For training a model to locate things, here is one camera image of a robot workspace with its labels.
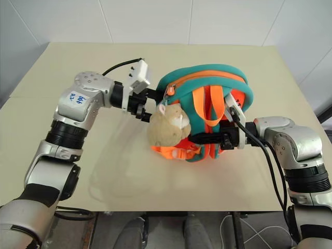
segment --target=cable connector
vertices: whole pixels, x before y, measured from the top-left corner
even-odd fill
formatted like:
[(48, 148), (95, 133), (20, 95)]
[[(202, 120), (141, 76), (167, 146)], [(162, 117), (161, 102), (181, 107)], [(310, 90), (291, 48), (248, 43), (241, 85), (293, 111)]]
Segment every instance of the cable connector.
[(139, 94), (150, 85), (148, 80), (148, 65), (144, 60), (138, 61), (135, 66), (131, 67), (126, 85), (132, 88), (132, 91), (136, 94)]
[(234, 122), (240, 121), (239, 114), (238, 114), (237, 110), (233, 106), (231, 106), (229, 108), (229, 110), (230, 110), (230, 114), (232, 116), (233, 121)]

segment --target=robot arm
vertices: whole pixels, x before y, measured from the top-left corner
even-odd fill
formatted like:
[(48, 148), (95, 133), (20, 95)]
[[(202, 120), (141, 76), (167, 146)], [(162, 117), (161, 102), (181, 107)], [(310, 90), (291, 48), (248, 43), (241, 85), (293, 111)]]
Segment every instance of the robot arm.
[(145, 89), (147, 64), (140, 60), (123, 86), (103, 75), (83, 72), (61, 95), (54, 112), (51, 130), (39, 144), (24, 181), (22, 195), (0, 208), (1, 248), (39, 248), (48, 233), (59, 201), (74, 192), (84, 139), (100, 107), (123, 105), (137, 118), (148, 121), (147, 96), (160, 94)]
[(289, 230), (298, 248), (332, 248), (332, 188), (322, 157), (320, 137), (284, 117), (254, 120), (257, 136), (269, 142), (288, 182), (294, 205)]

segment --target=white wall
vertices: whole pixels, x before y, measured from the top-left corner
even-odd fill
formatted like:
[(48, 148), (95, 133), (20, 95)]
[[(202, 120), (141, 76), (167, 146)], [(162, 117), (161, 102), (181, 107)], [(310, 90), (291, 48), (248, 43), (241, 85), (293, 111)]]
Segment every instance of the white wall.
[(0, 105), (47, 42), (276, 45), (315, 113), (332, 104), (331, 0), (0, 1)]

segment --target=table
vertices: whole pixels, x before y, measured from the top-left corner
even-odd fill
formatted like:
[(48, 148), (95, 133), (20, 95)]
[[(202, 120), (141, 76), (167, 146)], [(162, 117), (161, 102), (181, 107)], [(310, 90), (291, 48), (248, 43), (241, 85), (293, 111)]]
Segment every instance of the table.
[[(322, 138), (325, 165), (332, 172), (328, 153), (332, 145), (274, 47), (50, 43), (0, 111), (0, 204), (20, 195), (59, 96), (75, 75), (101, 73), (138, 57), (150, 66), (152, 88), (180, 67), (205, 63), (238, 67), (255, 95), (247, 120), (286, 116), (311, 127)], [(109, 77), (123, 82), (128, 70), (119, 68)], [(146, 107), (154, 112), (152, 101)], [(101, 108), (78, 162), (81, 174), (75, 193), (61, 205), (92, 211), (280, 210), (259, 148), (247, 145), (198, 163), (170, 161), (150, 150), (146, 128), (146, 123), (119, 109)]]

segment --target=hamster plush toy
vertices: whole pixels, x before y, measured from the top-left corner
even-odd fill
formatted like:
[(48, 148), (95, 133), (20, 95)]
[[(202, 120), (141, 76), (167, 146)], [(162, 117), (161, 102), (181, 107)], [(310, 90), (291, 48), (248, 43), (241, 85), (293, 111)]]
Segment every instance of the hamster plush toy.
[(190, 134), (190, 123), (187, 114), (180, 104), (159, 104), (150, 117), (147, 129), (151, 146), (175, 146)]

